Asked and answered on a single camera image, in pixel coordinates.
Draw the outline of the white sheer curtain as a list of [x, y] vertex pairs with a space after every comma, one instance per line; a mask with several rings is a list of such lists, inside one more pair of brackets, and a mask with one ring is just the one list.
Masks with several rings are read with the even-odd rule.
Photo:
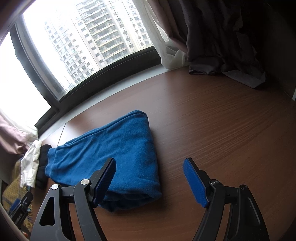
[[133, 3], [154, 48], [161, 58], [161, 64], [167, 70], [188, 66], [186, 54], [165, 33], [148, 1], [136, 0]]

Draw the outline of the dark grey curtain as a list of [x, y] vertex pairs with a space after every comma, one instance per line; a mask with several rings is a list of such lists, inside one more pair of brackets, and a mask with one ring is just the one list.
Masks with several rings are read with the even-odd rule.
[[189, 73], [295, 84], [295, 1], [149, 1]]

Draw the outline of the blue sweatpants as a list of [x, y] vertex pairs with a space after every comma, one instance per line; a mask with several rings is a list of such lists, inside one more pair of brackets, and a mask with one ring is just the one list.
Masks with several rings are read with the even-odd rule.
[[114, 158], [116, 172], [100, 206], [110, 212], [138, 208], [161, 198], [158, 161], [147, 114], [134, 110], [48, 151], [45, 174], [76, 185]]

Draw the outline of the pink left curtain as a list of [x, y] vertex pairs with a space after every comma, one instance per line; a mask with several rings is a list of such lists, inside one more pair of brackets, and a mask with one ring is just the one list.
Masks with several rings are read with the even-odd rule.
[[35, 126], [18, 126], [1, 113], [1, 147], [9, 154], [24, 154], [38, 140]]

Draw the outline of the black window frame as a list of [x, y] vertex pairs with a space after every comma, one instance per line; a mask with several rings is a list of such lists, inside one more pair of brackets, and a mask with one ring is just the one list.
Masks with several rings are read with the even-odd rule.
[[148, 47], [95, 71], [79, 56], [79, 52], [70, 53], [71, 48], [68, 47], [61, 61], [66, 75], [55, 77], [33, 43], [23, 16], [12, 26], [10, 36], [15, 55], [25, 73], [50, 106], [34, 125], [39, 135], [101, 90], [161, 63], [156, 49]]

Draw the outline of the mustard plaid fringed scarf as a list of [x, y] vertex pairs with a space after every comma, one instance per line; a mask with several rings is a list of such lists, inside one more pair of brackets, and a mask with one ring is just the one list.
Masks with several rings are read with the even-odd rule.
[[[29, 191], [27, 186], [20, 187], [21, 180], [21, 161], [18, 160], [11, 173], [11, 184], [9, 184], [2, 195], [1, 203], [8, 214], [10, 214]], [[33, 207], [28, 207], [28, 215], [21, 225], [21, 231], [30, 236], [33, 228]]]

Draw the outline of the black folded garment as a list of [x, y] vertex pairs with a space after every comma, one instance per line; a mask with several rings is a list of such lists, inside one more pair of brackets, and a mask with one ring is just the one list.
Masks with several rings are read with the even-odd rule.
[[48, 176], [45, 174], [46, 166], [48, 165], [48, 152], [51, 149], [51, 145], [45, 144], [41, 146], [39, 155], [39, 166], [36, 175], [35, 187], [44, 190], [48, 183]]

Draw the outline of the white folded garment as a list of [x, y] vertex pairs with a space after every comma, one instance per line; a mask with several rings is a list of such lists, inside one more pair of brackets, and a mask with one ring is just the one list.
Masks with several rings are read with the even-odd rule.
[[42, 141], [35, 140], [21, 160], [20, 187], [35, 187]]

